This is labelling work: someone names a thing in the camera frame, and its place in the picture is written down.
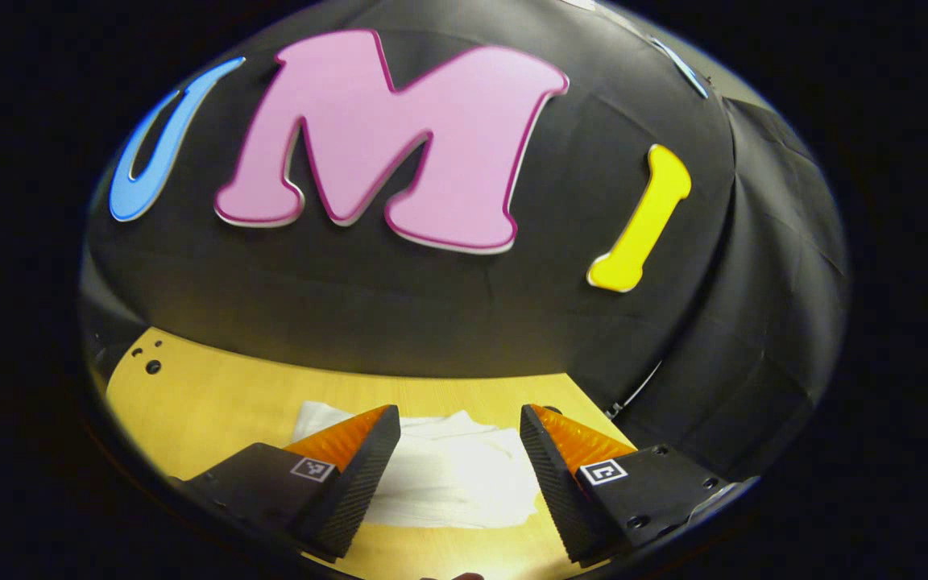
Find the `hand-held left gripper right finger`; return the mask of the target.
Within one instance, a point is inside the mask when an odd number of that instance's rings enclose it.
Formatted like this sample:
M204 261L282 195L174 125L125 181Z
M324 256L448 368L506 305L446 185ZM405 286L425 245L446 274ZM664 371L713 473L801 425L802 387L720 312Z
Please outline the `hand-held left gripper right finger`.
M638 450L541 405L520 410L520 440L580 566L659 547L735 495L732 481L670 445Z

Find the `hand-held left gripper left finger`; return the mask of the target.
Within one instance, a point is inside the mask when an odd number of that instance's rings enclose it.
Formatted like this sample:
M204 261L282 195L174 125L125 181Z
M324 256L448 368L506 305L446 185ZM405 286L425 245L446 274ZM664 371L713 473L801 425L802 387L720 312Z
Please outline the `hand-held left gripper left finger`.
M253 539L333 564L349 551L399 440L397 405L380 405L286 448L247 445L173 483Z

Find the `white jeans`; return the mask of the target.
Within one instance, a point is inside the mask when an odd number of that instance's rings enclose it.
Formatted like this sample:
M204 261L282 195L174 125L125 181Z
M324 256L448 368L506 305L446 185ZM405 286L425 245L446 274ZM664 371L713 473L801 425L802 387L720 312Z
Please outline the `white jeans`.
M537 513L537 477L518 429L465 410L401 417L400 437L364 517L397 528L512 528Z

